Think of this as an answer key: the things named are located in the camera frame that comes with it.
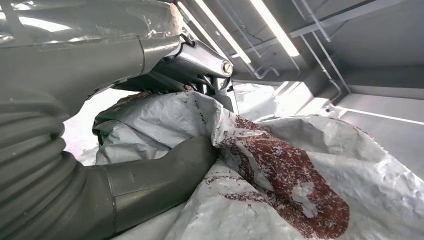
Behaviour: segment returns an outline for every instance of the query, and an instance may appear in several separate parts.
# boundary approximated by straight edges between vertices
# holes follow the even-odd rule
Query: white tarp
[[[363,131],[321,116],[258,124],[196,92],[100,113],[98,164],[160,158],[194,136],[221,152],[187,203],[117,239],[423,239],[424,182]]]

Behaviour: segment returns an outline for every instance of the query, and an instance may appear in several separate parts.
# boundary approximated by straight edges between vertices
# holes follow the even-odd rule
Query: ceiling light tube
[[[293,45],[293,42],[278,24],[277,20],[273,17],[270,10],[268,10],[267,6],[265,6],[264,2],[262,0],[250,0],[250,2],[253,4],[254,8],[263,18],[265,23],[274,33],[274,35],[277,37],[278,41],[281,43],[282,47],[285,49],[287,54],[290,57],[299,56],[299,52],[296,49],[295,45]]]
[[[225,27],[218,21],[217,17],[211,12],[211,10],[206,6],[206,4],[202,0],[196,0],[196,3],[203,10],[203,12],[209,17],[215,27],[221,32],[224,38],[228,41],[231,47],[240,55],[240,58],[246,63],[250,64],[252,61],[243,51],[243,49],[237,44],[234,38],[230,35],[230,33],[225,29]]]
[[[186,6],[184,6],[184,4],[182,2],[180,2],[180,1],[177,2],[177,4],[178,4],[179,8],[184,12],[184,14],[188,17],[188,19],[196,26],[196,28],[200,31],[200,33],[210,43],[210,45],[212,46],[212,48],[215,49],[215,51],[219,55],[223,56],[224,58],[226,58],[228,60],[228,58],[225,55],[225,53],[221,50],[221,48],[217,45],[217,43],[212,39],[212,37],[209,36],[209,34],[205,31],[205,29],[202,27],[202,25],[200,25],[200,23],[196,20],[196,18],[189,12],[189,10],[186,8]]]

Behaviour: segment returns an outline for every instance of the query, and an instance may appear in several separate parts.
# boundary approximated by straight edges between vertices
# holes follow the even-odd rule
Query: ceiling beam
[[[322,27],[327,28],[403,1],[405,0],[365,0],[329,16],[323,17],[319,19],[319,23]],[[298,30],[292,31],[290,36],[295,38],[317,30],[319,30],[319,26],[316,23],[312,23]]]

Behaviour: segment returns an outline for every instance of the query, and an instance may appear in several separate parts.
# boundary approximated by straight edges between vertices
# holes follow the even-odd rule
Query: robotic arm
[[[106,88],[190,85],[236,112],[231,63],[182,41],[167,3],[8,3],[0,1],[0,239],[104,239],[187,200],[217,158],[207,138],[154,161],[86,167],[63,152],[62,122]]]

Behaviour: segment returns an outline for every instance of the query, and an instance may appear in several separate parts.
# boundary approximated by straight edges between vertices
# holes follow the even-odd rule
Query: red speckled pattern
[[[259,200],[259,193],[252,196],[224,195],[230,200],[257,200],[268,202],[289,224],[305,238],[334,239],[340,237],[349,225],[349,206],[327,184],[311,163],[306,151],[291,146],[269,133],[264,127],[237,117],[235,127],[255,134],[230,136],[224,132],[221,147],[227,147],[233,156],[240,158],[239,174],[252,186],[257,187],[255,173],[249,158],[242,153],[245,147],[256,161],[259,172],[271,184],[273,191],[265,191],[268,199]],[[303,203],[293,200],[294,189],[302,184],[312,186],[307,200],[316,210],[306,216]]]

